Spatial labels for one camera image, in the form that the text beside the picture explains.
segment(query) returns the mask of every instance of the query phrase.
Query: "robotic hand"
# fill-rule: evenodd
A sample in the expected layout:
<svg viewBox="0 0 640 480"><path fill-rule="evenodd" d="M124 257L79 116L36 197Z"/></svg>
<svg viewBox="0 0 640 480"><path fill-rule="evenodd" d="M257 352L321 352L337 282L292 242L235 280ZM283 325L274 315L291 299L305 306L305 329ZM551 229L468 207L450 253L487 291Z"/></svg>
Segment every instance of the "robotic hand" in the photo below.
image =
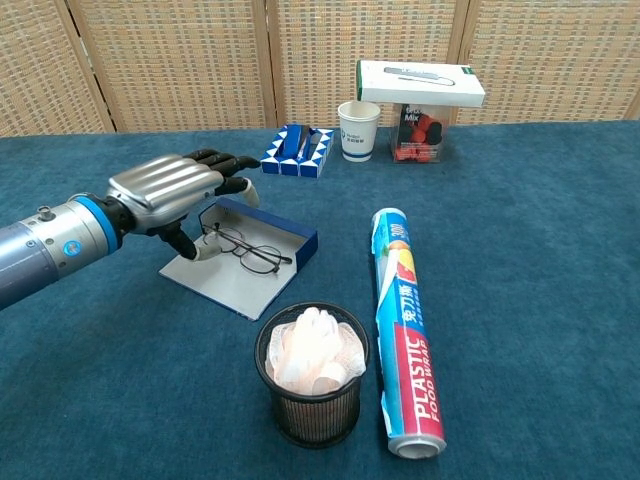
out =
<svg viewBox="0 0 640 480"><path fill-rule="evenodd" d="M208 258L181 222L211 195L241 193L257 207L251 181L233 175L259 165L210 149L164 155L111 177L104 198L77 194L0 229L0 310L112 254L128 233L157 235L192 261Z"/></svg>

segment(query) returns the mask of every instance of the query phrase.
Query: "wastebasket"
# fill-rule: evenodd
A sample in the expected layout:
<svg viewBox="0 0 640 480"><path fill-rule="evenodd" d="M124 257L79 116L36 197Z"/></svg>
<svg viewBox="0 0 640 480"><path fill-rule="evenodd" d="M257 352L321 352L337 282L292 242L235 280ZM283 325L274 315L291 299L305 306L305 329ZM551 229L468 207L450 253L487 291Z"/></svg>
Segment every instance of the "wastebasket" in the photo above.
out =
<svg viewBox="0 0 640 480"><path fill-rule="evenodd" d="M362 324L345 309L318 302L299 303L276 313L266 321L255 346L258 373L269 388L276 425L292 443L305 448L326 448L344 440L360 416L362 376L351 379L340 389L326 395L300 395L277 385L267 374L265 360L271 331L277 325L295 322L309 307L326 310L338 323L346 322L362 342L365 365L369 360L369 339Z"/></svg>

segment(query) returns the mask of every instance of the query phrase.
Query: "blue ring on robotic arm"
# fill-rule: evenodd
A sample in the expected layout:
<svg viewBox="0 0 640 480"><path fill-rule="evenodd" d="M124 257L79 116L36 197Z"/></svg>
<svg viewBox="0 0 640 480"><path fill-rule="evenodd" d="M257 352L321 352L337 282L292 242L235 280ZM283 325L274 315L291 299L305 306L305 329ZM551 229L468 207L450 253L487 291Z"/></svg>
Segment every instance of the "blue ring on robotic arm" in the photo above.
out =
<svg viewBox="0 0 640 480"><path fill-rule="evenodd" d="M116 236L116 231L113 229L113 225L102 209L89 197L78 196L75 197L74 200L83 207L86 207L87 210L89 210L96 218L100 227L102 227L104 236L107 238L107 249L109 250L107 255L111 255L113 252L118 250L118 237Z"/></svg>

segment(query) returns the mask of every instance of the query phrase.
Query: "white tray with blue edge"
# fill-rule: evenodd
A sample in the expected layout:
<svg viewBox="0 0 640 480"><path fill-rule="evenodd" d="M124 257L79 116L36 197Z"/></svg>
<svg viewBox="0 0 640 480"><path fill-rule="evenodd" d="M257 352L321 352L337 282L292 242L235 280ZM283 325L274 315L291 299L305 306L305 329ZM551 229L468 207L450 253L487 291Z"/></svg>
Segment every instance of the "white tray with blue edge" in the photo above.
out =
<svg viewBox="0 0 640 480"><path fill-rule="evenodd" d="M315 229L228 198L219 198L199 218L203 225L213 227L219 222L241 232L252 246L267 245L292 259L291 264L280 262L278 271L268 274L248 270L233 253L198 262L176 256L160 269L163 277L252 321L262 316L318 249ZM195 243L202 244L203 238Z"/></svg>
<svg viewBox="0 0 640 480"><path fill-rule="evenodd" d="M318 178L333 146L334 130L310 128L310 135L296 158L283 158L279 151L287 137L287 125L275 135L260 159L263 173Z"/></svg>

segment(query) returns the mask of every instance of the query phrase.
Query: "table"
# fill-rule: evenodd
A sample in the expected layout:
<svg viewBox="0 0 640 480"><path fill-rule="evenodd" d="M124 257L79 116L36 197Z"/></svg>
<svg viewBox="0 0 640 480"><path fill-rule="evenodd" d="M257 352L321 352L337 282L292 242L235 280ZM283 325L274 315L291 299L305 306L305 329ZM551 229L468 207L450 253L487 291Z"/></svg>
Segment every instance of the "table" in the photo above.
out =
<svg viewBox="0 0 640 480"><path fill-rule="evenodd" d="M154 156L260 156L274 130L0 139L0 225ZM0 478L633 478L640 474L640 124L453 127L443 162L334 146L319 179L251 171L319 249L253 323L162 278L157 237L0 312ZM377 349L355 430L276 431L253 359L279 309L330 301L375 338L370 221L408 217L448 447L386 449ZM191 215L185 230L198 234Z"/></svg>

